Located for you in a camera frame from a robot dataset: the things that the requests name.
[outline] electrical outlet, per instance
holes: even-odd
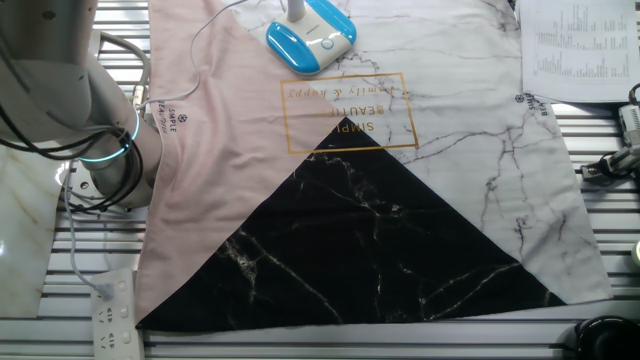
[[[142,334],[136,330],[133,271],[120,269],[95,275],[94,284],[112,283],[114,295],[105,301],[91,290],[95,360],[144,360]]]

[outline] fabric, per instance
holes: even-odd
[[[317,77],[264,44],[279,4],[245,3],[201,34],[198,91],[154,108],[139,325],[420,322],[611,297],[555,117],[520,93],[507,2],[337,4],[359,38]],[[189,40],[222,6],[150,3],[152,97],[195,81]]]

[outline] black marble print triangle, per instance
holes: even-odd
[[[341,126],[353,123],[345,118]],[[318,149],[379,146],[333,133]],[[413,323],[563,305],[385,150],[310,155],[139,324]]]

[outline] pink fabric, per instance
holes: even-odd
[[[191,38],[222,7],[218,0],[149,2],[151,98],[195,83]],[[167,38],[175,41],[159,40]],[[199,89],[152,106],[164,148],[137,275],[137,321],[180,288],[307,156],[288,153],[280,81],[295,75],[276,55],[228,11],[195,48]],[[296,106],[290,116],[331,109],[321,97]],[[297,147],[314,149],[327,135],[326,124],[313,124],[313,131],[291,134]]]

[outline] blue and white device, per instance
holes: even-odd
[[[347,52],[356,27],[327,0],[289,0],[287,13],[267,30],[267,43],[293,71],[312,75]]]

